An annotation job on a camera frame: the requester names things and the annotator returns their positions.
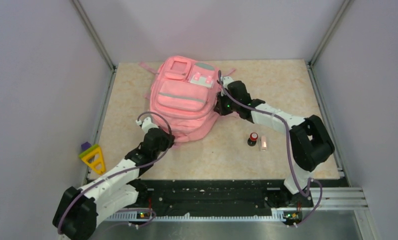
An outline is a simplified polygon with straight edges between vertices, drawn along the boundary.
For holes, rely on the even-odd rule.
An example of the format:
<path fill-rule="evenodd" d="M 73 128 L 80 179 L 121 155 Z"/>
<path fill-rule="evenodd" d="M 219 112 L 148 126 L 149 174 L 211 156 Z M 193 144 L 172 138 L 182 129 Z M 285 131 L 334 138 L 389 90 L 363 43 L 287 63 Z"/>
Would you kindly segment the pink student backpack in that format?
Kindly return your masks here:
<path fill-rule="evenodd" d="M 219 114 L 214 111 L 221 93 L 219 68 L 184 56 L 170 56 L 154 69 L 141 62 L 155 79 L 147 96 L 153 119 L 165 130 L 171 128 L 175 143 L 198 141 L 213 128 Z"/>

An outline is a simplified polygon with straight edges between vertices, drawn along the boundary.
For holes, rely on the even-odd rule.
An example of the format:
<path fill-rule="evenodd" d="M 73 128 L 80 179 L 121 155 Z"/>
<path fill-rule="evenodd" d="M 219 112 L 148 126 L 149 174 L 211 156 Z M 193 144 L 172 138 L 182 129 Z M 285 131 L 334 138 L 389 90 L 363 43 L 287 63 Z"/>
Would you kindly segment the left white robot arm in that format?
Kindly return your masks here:
<path fill-rule="evenodd" d="M 71 240 L 89 239 L 97 226 L 118 210 L 147 202 L 139 177 L 173 146 L 175 136 L 161 127 L 152 127 L 143 141 L 111 170 L 89 184 L 67 188 L 52 220 L 60 235 Z"/>

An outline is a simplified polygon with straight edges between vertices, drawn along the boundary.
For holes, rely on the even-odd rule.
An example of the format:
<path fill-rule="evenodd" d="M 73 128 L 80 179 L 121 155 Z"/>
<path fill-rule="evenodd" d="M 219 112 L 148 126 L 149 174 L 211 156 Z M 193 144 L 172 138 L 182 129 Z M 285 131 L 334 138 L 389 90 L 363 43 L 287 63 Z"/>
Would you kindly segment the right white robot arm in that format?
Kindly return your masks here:
<path fill-rule="evenodd" d="M 252 99 L 246 85 L 226 76 L 218 80 L 215 112 L 221 116 L 237 113 L 243 120 L 269 127 L 285 135 L 290 176 L 284 180 L 280 200 L 294 206 L 310 194 L 313 172 L 335 152 L 334 143 L 317 115 L 301 117 L 270 106 L 261 99 Z"/>

